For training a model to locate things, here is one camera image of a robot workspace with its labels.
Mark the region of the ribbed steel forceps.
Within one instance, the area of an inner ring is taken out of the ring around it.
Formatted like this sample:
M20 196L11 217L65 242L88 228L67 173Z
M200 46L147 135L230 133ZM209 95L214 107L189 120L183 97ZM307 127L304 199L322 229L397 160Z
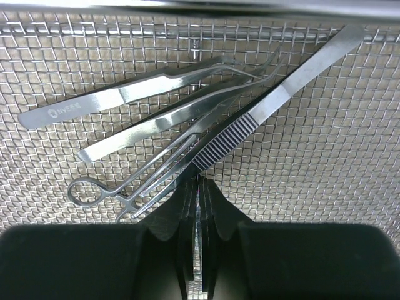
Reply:
M179 173L150 201L140 207L132 215L133 218L145 213L160 199L175 190L181 182L208 169L236 149L294 94L358 47L364 40L364 34L364 28L361 26L343 27L292 73L210 130L169 171L143 191L142 195L145 196L170 176Z

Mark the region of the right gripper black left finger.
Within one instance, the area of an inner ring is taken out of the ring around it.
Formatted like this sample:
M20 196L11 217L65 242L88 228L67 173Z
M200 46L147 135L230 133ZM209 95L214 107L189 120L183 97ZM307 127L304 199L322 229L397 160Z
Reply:
M20 225L1 235L2 299L187 299L197 182L137 224Z

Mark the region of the wire mesh instrument tray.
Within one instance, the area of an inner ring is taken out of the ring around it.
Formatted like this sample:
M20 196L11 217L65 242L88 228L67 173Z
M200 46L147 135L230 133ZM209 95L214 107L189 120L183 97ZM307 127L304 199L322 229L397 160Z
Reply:
M28 130L18 115L158 68L227 56L251 72L280 48L266 83L240 94L199 137L271 89L343 27L363 42L269 116L236 149L196 176L193 279L203 291L199 180L258 223L362 224L399 256L398 1L2 1L1 235L20 225L137 224L107 197L80 207L81 177L113 188L160 153L191 119L94 162L78 152L211 84L228 69L164 94Z

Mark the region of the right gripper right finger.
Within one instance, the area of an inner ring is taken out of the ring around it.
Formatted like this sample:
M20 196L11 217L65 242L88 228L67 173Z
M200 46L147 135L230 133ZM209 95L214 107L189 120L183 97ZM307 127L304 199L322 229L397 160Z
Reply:
M256 222L199 180L209 299L398 299L399 256L362 224Z

